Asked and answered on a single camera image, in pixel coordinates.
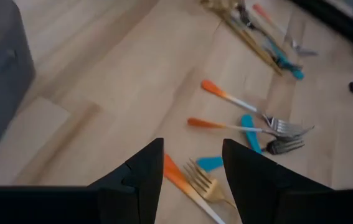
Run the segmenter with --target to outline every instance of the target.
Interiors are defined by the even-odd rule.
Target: wooden floor
[[[209,78],[277,118],[316,125],[304,148],[266,156],[332,188],[353,188],[352,44],[289,1],[257,2],[319,52],[291,54],[304,65],[303,81],[275,75],[198,0],[16,0],[37,78],[0,143],[0,185],[88,185],[156,137],[180,166],[220,155],[223,138],[248,145],[242,133],[186,125],[189,116],[236,124],[248,113],[202,90]],[[231,197],[224,170],[214,175]],[[214,207],[227,223],[238,221],[227,205]],[[164,180],[157,223],[208,222]]]

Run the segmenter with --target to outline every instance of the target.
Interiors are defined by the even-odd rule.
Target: gold fork
[[[226,199],[218,180],[211,177],[194,161],[190,159],[183,168],[187,172],[186,179],[202,198],[212,203],[223,200],[237,209],[233,202]]]

